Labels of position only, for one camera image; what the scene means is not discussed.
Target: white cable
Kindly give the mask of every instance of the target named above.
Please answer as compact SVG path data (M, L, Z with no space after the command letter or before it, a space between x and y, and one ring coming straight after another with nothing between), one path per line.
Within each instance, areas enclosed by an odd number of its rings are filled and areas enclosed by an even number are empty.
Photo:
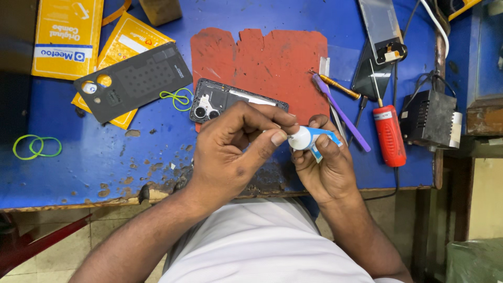
M440 25L439 21L437 21L437 18L432 13L432 10L430 9L430 6L428 6L428 3L426 3L426 0L421 0L421 3L423 3L423 6L425 6L426 12L428 12L428 15L430 15L430 18L432 18L433 22L439 29L440 33L442 34L442 37L444 38L445 42L445 57L447 58L447 54L449 54L449 40L447 39L447 34L445 34L444 29Z

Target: screwdriver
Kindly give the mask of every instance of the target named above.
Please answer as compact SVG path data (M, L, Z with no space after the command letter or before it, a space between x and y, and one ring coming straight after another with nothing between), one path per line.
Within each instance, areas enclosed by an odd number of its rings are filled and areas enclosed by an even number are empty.
M377 93L377 103L379 108L375 108L374 120L376 122L377 135L379 144L381 145L381 153L384 158L384 163L389 167L400 167L405 165L407 156L405 155L405 147L403 145L402 133L396 116L396 109L393 105L382 106L382 99L379 95L379 88L374 74L374 67L370 61L372 69L372 77Z
M310 71L313 72L314 74L317 74L320 77L320 79L322 81L324 81L326 84L329 84L331 86L334 86L336 88L341 89L345 93L349 94L349 96L353 97L355 100L358 100L360 98L361 94L356 93L356 92L354 92L354 91L352 91L350 89L347 89L347 88L341 86L338 82L332 80L331 78L329 78L329 77L327 77L325 75L320 75L320 74L318 74L317 72L315 72L315 71L313 71L311 69L310 69Z

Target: plastic spudger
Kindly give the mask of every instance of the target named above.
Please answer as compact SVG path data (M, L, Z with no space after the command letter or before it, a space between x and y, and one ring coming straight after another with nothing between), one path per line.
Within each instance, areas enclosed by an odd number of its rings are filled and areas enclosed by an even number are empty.
M337 113L341 116L343 119L344 123L346 123L346 126L348 126L349 130L351 133L353 133L353 136L355 136L356 140L358 143L363 147L363 149L366 152L370 151L370 146L369 144L365 141L363 136L360 134L360 132L356 129L356 127L353 125L353 123L348 119L348 117L344 114L342 109L337 105L337 102L333 99L332 95L330 95L330 91L328 89L328 86L325 84L324 81L321 80L318 74L313 75L313 81L316 83L318 86L318 89L326 95L328 100L332 103L333 107L336 109Z

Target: green rubber band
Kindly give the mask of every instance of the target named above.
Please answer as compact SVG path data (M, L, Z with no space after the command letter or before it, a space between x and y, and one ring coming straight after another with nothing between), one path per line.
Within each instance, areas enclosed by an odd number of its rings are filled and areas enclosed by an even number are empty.
M189 108L187 108L187 109L180 109L180 108L178 108L178 107L175 105L175 100L177 100L178 102L180 102L182 105L187 105L187 104L190 102L190 99L189 99L187 96L177 95L177 93L178 93L180 90L186 90L186 91L189 91L189 93L190 93L190 94L191 94L191 96L192 96L192 92L191 92L189 89L186 89L186 88L181 88L181 89L179 89L179 90L175 91L175 93L174 93L174 94L173 94L173 93L171 93L171 92L163 91L163 92L159 93L159 96L160 96L161 98L173 98L173 106L174 106L174 107L175 107L175 109L177 109L178 111L182 111L182 112L184 112L184 111L189 111L189 110L190 110L190 107L189 107ZM181 100L180 100L180 98L185 98L185 99L187 99L187 102L183 102L183 101L181 101Z
M34 143L35 141L37 141L37 140L40 140L40 142L43 144L43 143L44 143L44 142L43 142L43 140L44 140L44 139L53 139L53 140L57 141L57 142L58 142L58 144L59 144L59 150L58 150L58 152L56 152L55 154L41 154L42 150L40 150L38 153L36 153L36 152L33 150L33 148L32 148L33 143ZM38 137L38 138L36 138L36 139L32 140L32 142L30 143L30 151L31 151L31 152L33 152L35 155L40 155L40 156L45 156L45 157L54 157L54 156L56 156L56 155L60 154L60 153L61 153L61 149L62 149L62 148L63 148L63 147L61 146L61 142L60 142L57 138L55 138L55 137L51 137L51 136L47 136L47 137Z
M44 149L44 141L43 141L43 140L40 140L40 142L41 142L41 145L40 145L40 150L39 150L37 153L36 153L36 152L34 152L33 150L31 150L31 152L33 152L33 153L35 154L34 156L31 156L31 157L20 157L20 156L18 155L18 153L16 152L16 146L18 145L18 143L19 143L19 141L20 141L20 140L22 140L22 139L24 139L24 138L26 138L26 137L29 137L29 136L34 136L34 137L36 137L37 139L39 139L39 138L40 138L39 136L34 135L34 134L26 134L26 135L24 135L24 136L22 136L22 137L18 138L18 139L17 139L17 141L14 143L14 146L12 147L12 152L14 153L14 155L15 155L17 158L21 159L21 160L30 160L30 159L34 159L35 157L37 157L37 156L38 156L38 155L42 152L42 149Z

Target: white shirt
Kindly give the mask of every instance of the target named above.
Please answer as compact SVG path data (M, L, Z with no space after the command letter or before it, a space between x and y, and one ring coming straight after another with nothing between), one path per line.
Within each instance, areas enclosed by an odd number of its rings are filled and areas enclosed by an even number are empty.
M294 200L255 198L232 201L208 217L159 282L401 281L372 280L318 234Z

